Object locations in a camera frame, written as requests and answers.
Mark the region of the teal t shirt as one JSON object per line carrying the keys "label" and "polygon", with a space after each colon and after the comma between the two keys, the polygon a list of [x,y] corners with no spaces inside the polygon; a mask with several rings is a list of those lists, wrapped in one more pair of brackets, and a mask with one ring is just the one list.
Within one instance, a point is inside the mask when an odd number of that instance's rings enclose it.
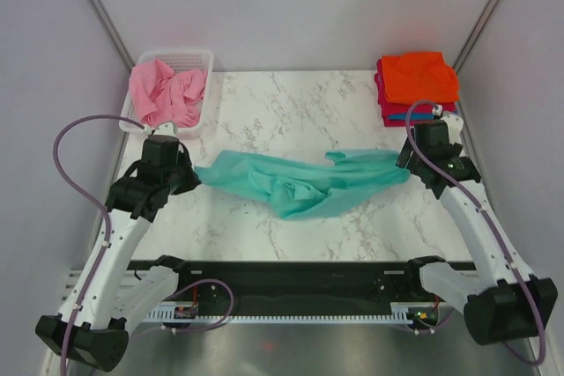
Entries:
{"label": "teal t shirt", "polygon": [[328,165],[222,151],[195,172],[207,187],[268,205],[284,220],[338,217],[408,181],[389,150],[328,151]]}

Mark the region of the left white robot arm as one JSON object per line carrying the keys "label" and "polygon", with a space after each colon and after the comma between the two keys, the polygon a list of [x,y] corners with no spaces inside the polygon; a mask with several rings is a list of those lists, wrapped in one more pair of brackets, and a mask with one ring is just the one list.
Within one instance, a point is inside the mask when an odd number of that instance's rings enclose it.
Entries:
{"label": "left white robot arm", "polygon": [[146,277],[123,297],[120,285],[133,253],[169,198],[201,181],[186,146],[175,136],[150,135],[141,158],[115,181],[102,207],[105,227],[69,297],[55,315],[40,317],[36,335],[60,357],[61,374],[71,361],[103,372],[121,361],[140,321],[169,295],[185,299],[193,278],[183,260],[162,255]]}

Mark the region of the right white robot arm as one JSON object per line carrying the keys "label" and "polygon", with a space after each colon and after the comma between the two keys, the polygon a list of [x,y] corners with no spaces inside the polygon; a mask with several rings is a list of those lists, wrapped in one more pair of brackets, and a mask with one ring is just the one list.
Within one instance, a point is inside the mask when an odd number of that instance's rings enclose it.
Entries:
{"label": "right white robot arm", "polygon": [[418,177],[449,213],[477,271],[463,275],[439,256],[407,263],[405,293],[435,295],[464,317],[479,345],[543,338],[558,290],[549,277],[535,276],[489,206],[478,169],[461,154],[444,120],[418,123],[407,131],[397,166]]}

